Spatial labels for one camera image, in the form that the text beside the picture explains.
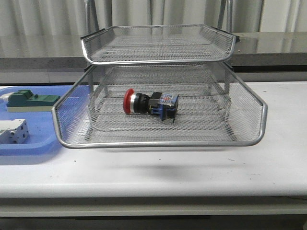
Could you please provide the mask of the red emergency stop button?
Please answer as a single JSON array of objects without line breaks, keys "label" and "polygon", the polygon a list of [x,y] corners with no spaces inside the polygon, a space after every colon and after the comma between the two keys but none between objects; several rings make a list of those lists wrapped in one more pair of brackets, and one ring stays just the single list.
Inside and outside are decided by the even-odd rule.
[{"label": "red emergency stop button", "polygon": [[125,114],[150,114],[158,116],[162,121],[173,119],[177,116],[179,95],[163,92],[154,92],[151,96],[136,93],[128,89],[123,99]]}]

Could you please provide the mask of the silver top mesh tray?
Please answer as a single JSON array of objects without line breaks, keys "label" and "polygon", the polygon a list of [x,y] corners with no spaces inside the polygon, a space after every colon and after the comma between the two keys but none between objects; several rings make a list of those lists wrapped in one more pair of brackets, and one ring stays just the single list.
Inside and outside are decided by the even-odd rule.
[{"label": "silver top mesh tray", "polygon": [[225,61],[235,44],[235,35],[203,24],[112,26],[81,38],[93,65]]}]

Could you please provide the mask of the green electrical component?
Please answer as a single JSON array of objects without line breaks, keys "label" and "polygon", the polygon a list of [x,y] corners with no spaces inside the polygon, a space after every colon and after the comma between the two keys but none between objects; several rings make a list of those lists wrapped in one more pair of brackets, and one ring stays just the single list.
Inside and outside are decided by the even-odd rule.
[{"label": "green electrical component", "polygon": [[8,97],[8,112],[49,112],[60,99],[58,95],[34,94],[31,90],[18,90]]}]

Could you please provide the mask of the white terminal block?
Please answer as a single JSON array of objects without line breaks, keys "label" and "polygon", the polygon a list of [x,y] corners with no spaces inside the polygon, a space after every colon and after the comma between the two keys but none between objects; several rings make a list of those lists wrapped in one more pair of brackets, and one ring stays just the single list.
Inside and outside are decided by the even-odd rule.
[{"label": "white terminal block", "polygon": [[22,144],[29,136],[26,119],[1,120],[0,143]]}]

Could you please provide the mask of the grey metal rack frame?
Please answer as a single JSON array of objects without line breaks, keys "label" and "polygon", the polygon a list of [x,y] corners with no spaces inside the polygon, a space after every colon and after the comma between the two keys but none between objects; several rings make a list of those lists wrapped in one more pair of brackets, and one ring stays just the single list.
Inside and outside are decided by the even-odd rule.
[{"label": "grey metal rack frame", "polygon": [[98,18],[96,14],[95,2],[93,0],[87,0],[85,2],[85,13],[86,13],[86,29],[88,34],[95,33],[101,29],[98,28]]}]

